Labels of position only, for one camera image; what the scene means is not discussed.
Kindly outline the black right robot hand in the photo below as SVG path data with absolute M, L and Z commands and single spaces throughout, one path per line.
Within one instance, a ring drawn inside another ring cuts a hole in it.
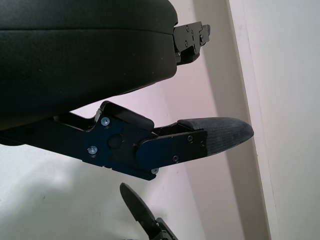
M 155 218 L 143 199 L 128 184 L 122 182 L 119 190 L 127 208 L 149 240 L 178 240 L 166 222 L 161 217 Z

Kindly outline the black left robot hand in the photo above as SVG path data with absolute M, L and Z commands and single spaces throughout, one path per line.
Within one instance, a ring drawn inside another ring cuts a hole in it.
M 167 0 L 1 1 L 1 144 L 150 181 L 159 168 L 246 142 L 254 131 L 236 118 L 155 127 L 108 100 L 172 78 L 210 33 L 201 22 L 179 25 Z

